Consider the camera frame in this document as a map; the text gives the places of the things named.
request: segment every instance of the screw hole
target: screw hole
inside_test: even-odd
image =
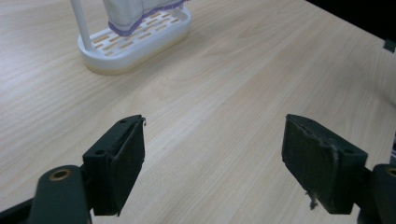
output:
[[[105,154],[105,151],[104,150],[97,150],[96,152],[95,152],[95,155],[96,156],[102,156],[102,155],[104,155]]]
[[[52,173],[49,176],[49,179],[51,181],[60,181],[60,180],[63,180],[63,179],[66,179],[67,177],[69,177],[70,174],[71,174],[70,170],[67,170],[67,169],[58,170],[58,171],[55,171],[54,173]]]
[[[396,177],[396,169],[395,168],[389,168],[388,169],[388,173],[393,176]]]
[[[344,149],[344,151],[345,151],[345,153],[348,153],[348,154],[353,154],[353,153],[355,153],[355,152],[352,151],[351,149]]]

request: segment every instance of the white container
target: white container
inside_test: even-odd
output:
[[[79,0],[71,0],[80,36],[78,47],[85,65],[94,73],[124,73],[187,36],[191,14],[185,7],[159,11],[143,20],[130,36],[109,28],[89,35]]]

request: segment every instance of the black object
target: black object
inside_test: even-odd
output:
[[[96,216],[120,214],[145,158],[140,115],[115,123],[84,155],[40,177],[35,197],[0,213],[1,224],[91,223]]]
[[[295,115],[286,117],[282,159],[313,203],[318,199],[329,213],[350,214],[355,203],[361,208],[360,224],[396,223],[396,166],[381,164],[369,171],[366,152]]]
[[[396,43],[396,1],[394,0],[307,0],[333,15],[386,40],[392,52]]]

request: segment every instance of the wood grain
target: wood grain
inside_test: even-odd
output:
[[[90,32],[100,1],[82,1]],[[116,77],[86,69],[67,1],[0,3],[0,210],[115,121],[148,120],[147,157],[120,217],[94,223],[356,223],[309,199],[280,157],[285,116],[306,116],[388,162],[396,57],[303,0],[191,1],[187,39]]]

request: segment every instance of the light wood grain surface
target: light wood grain surface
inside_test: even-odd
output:
[[[82,1],[90,32],[101,1]],[[142,114],[147,157],[120,217],[94,223],[356,223],[309,209],[281,161],[288,113],[389,161],[396,57],[304,0],[194,0],[187,39],[115,77],[86,69],[70,3],[0,3],[0,210],[119,119]]]

